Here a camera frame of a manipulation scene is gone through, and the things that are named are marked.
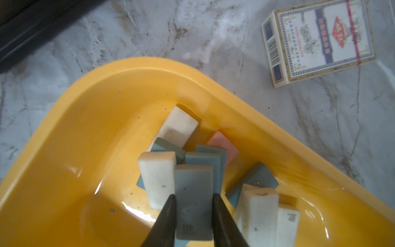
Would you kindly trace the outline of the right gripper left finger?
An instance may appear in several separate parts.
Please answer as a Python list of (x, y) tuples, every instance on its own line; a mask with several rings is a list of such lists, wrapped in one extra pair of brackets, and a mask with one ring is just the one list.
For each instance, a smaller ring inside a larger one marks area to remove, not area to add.
[(141, 247), (174, 247), (177, 228), (177, 200), (171, 194)]

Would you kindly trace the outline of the grey eraser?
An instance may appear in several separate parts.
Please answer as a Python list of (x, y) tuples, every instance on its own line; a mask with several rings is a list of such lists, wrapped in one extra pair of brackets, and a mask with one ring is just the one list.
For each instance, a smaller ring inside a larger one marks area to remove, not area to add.
[(177, 165), (174, 179), (177, 200), (176, 238), (193, 241), (213, 240), (213, 167)]

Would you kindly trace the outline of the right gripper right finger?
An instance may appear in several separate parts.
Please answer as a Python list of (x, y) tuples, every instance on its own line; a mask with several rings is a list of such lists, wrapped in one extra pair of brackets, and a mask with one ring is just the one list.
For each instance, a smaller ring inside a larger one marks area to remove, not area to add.
[(215, 247), (248, 247), (221, 196), (213, 195), (212, 227)]

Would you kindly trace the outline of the teal eraser low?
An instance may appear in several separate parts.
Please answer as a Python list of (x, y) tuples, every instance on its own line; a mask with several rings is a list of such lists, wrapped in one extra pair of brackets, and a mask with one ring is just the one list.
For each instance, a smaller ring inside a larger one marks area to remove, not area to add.
[(221, 156), (218, 153), (208, 152), (187, 152), (186, 164), (190, 165), (211, 165), (213, 167), (213, 187), (214, 193), (221, 193)]

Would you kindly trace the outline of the pink eraser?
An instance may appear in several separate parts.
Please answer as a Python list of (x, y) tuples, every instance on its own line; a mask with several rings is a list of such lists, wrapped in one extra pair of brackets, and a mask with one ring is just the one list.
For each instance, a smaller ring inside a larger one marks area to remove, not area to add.
[(220, 131), (216, 131), (206, 144), (226, 149), (227, 158), (225, 166), (228, 166), (239, 154), (239, 149)]

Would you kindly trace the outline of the white eraser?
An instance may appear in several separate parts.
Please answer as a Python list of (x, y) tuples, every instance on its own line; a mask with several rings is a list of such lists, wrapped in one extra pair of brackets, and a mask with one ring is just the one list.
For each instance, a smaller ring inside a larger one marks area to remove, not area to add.
[(158, 137), (179, 148), (183, 148), (198, 125), (199, 122), (197, 120), (181, 108), (175, 106), (151, 142), (147, 151), (151, 151)]
[(294, 247), (300, 211), (293, 206), (279, 204), (276, 230), (276, 247)]
[(168, 197), (175, 193), (176, 153), (174, 151), (144, 152), (137, 161), (149, 205), (154, 210), (161, 210)]
[(234, 221), (250, 247), (276, 245), (279, 193), (243, 184)]

